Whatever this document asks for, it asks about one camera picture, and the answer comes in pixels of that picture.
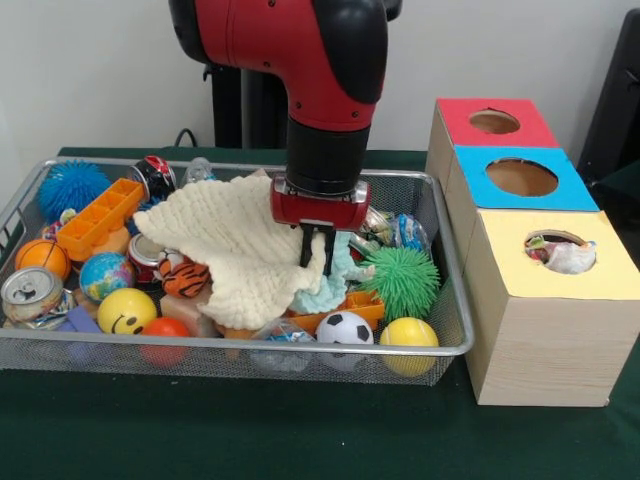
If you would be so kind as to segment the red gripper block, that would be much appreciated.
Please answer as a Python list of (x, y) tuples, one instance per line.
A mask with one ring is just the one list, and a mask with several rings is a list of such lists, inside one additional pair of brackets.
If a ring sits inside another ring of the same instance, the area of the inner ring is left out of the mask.
[(370, 202), (371, 187), (362, 180), (357, 181), (353, 191), (339, 196), (311, 195), (289, 184), (284, 174), (275, 175), (271, 182), (270, 205), (274, 220), (281, 224), (300, 225), (303, 233), (301, 267), (307, 267), (312, 258), (314, 225), (332, 227), (322, 229), (325, 276), (330, 276), (332, 271), (335, 230), (359, 230), (365, 222)]

